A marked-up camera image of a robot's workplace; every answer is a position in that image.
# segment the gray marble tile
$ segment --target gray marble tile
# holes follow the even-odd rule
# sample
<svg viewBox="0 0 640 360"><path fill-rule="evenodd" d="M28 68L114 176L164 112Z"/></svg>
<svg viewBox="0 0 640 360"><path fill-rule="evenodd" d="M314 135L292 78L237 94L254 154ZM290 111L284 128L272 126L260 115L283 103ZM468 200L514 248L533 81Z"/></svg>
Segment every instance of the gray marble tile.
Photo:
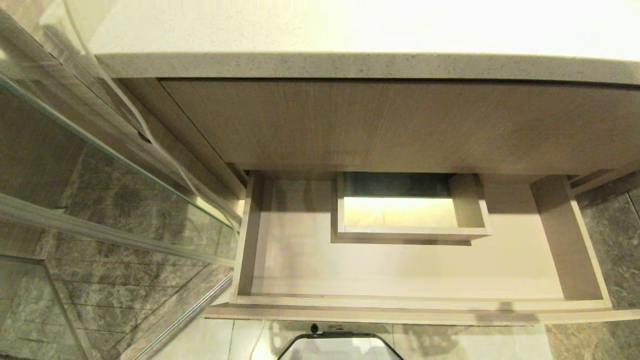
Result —
<svg viewBox="0 0 640 360"><path fill-rule="evenodd" d="M223 226L220 232L220 239L218 240L216 256L229 260L235 260L237 246L238 241L234 230L229 226Z"/></svg>
<svg viewBox="0 0 640 360"><path fill-rule="evenodd" d="M636 214L640 214L640 186L629 191L629 197L631 198L631 202L634 204Z"/></svg>
<svg viewBox="0 0 640 360"><path fill-rule="evenodd" d="M21 339L42 343L59 343L75 345L76 341L66 325L48 323L21 322L13 325L13 335Z"/></svg>
<svg viewBox="0 0 640 360"><path fill-rule="evenodd" d="M193 206L72 206L68 214L208 254L214 254L222 227L221 222Z"/></svg>
<svg viewBox="0 0 640 360"><path fill-rule="evenodd" d="M121 332L100 330L85 330L84 333L92 346L97 350L108 350L125 336L125 334Z"/></svg>
<svg viewBox="0 0 640 360"><path fill-rule="evenodd" d="M13 305L13 299L0 299L0 327L4 324L4 319L9 315L9 310Z"/></svg>
<svg viewBox="0 0 640 360"><path fill-rule="evenodd" d="M82 359L79 349L75 345L42 343L39 341L9 338L0 341L0 348L6 349L4 352L19 359Z"/></svg>
<svg viewBox="0 0 640 360"><path fill-rule="evenodd" d="M640 359L640 320L547 325L555 360Z"/></svg>
<svg viewBox="0 0 640 360"><path fill-rule="evenodd" d="M155 309L179 288L63 281L73 304Z"/></svg>
<svg viewBox="0 0 640 360"><path fill-rule="evenodd" d="M583 208L637 188L640 188L640 171L627 174L597 188L578 194L575 199L578 205Z"/></svg>
<svg viewBox="0 0 640 360"><path fill-rule="evenodd" d="M45 230L0 218L0 254L19 258L41 258L38 246Z"/></svg>
<svg viewBox="0 0 640 360"><path fill-rule="evenodd" d="M179 288L201 271L201 266L60 262L56 280L116 285L170 286Z"/></svg>
<svg viewBox="0 0 640 360"><path fill-rule="evenodd" d="M137 188L123 185L114 188L78 188L70 207L83 206L157 206L184 208L189 204L165 188Z"/></svg>
<svg viewBox="0 0 640 360"><path fill-rule="evenodd" d="M66 325L64 315L55 310L58 305L53 301L39 302L37 304L24 304L16 309L20 319L26 322L48 323L52 325Z"/></svg>
<svg viewBox="0 0 640 360"><path fill-rule="evenodd" d="M109 182L104 182L104 184L107 185L106 188L109 188L109 183L127 176L135 179L135 183L147 184L149 187L158 186L155 182L144 178L133 168L94 146L86 148L78 166L81 173L83 175L86 174L81 177L80 187L96 187L101 184L101 181L108 180Z"/></svg>
<svg viewBox="0 0 640 360"><path fill-rule="evenodd" d="M65 304L68 311L74 311L83 329L105 332L119 332L122 336L133 330L153 310L126 309L120 307L86 306Z"/></svg>
<svg viewBox="0 0 640 360"><path fill-rule="evenodd" d="M582 208L615 308L640 307L640 220L627 193Z"/></svg>
<svg viewBox="0 0 640 360"><path fill-rule="evenodd" d="M59 234L50 259L64 261L97 261L102 263L167 264L204 266L203 261L130 249L78 236Z"/></svg>

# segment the tile grout line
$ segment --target tile grout line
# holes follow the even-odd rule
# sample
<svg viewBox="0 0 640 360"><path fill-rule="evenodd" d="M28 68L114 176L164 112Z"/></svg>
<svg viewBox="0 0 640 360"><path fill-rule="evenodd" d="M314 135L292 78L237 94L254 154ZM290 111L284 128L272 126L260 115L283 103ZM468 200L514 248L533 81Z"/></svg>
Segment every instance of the tile grout line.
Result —
<svg viewBox="0 0 640 360"><path fill-rule="evenodd" d="M229 336L229 351L227 352L227 360L231 359L231 345L234 342L234 328L236 327L236 320L232 320L231 323L231 336Z"/></svg>
<svg viewBox="0 0 640 360"><path fill-rule="evenodd" d="M629 201L631 202L631 207L634 209L634 212L636 213L636 217L640 222L640 214L638 213L638 207L640 207L640 204L634 204L634 200L631 197L631 194L629 192L627 192L627 197L629 198Z"/></svg>
<svg viewBox="0 0 640 360"><path fill-rule="evenodd" d="M164 288L164 289L180 289L181 286L167 286L167 285L135 285L135 284L115 284L110 282L91 282L91 281L79 281L79 280L67 280L55 278L54 281L72 282L74 284L92 284L92 285L108 285L108 286L132 286L136 288Z"/></svg>
<svg viewBox="0 0 640 360"><path fill-rule="evenodd" d="M106 305L95 305L95 304L82 304L82 303L78 303L78 302L64 302L63 304L76 305L76 306L103 307L103 308L106 308L106 309L146 310L146 311L153 311L153 310L155 310L155 308L152 308L152 307L122 307L122 306L106 306Z"/></svg>

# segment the countertop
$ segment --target countertop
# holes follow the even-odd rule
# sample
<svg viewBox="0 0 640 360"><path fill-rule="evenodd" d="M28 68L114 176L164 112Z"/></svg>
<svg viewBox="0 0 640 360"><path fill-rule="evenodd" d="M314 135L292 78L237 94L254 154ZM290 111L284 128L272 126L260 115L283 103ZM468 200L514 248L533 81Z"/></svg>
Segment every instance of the countertop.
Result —
<svg viewBox="0 0 640 360"><path fill-rule="evenodd" d="M640 85L640 1L119 1L114 77L524 79Z"/></svg>

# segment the drawer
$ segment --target drawer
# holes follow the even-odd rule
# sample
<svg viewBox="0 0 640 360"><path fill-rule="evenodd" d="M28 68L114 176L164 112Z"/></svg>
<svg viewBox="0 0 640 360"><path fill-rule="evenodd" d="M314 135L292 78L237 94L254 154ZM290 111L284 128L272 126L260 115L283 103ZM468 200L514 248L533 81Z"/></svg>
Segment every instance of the drawer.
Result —
<svg viewBox="0 0 640 360"><path fill-rule="evenodd" d="M482 220L482 236L464 241L388 229L345 241L342 176L251 172L230 304L209 317L458 325L640 317L611 309L564 176L452 177L480 211L475 224Z"/></svg>
<svg viewBox="0 0 640 360"><path fill-rule="evenodd" d="M491 234L473 174L338 172L333 242L446 244Z"/></svg>

